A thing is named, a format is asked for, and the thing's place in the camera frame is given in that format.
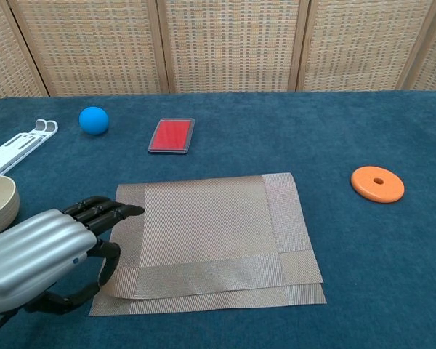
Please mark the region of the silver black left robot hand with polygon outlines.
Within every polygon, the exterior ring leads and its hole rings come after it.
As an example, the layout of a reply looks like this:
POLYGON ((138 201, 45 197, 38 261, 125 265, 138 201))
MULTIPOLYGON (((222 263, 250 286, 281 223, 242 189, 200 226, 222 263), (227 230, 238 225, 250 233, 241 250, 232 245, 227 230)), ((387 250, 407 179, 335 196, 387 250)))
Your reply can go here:
POLYGON ((92 299, 110 280, 121 256, 120 246, 100 235, 144 211, 93 196, 64 210, 41 212, 0 233, 0 314, 21 308, 64 314, 92 299), (105 261, 96 281, 70 296, 49 291, 88 257, 105 261))

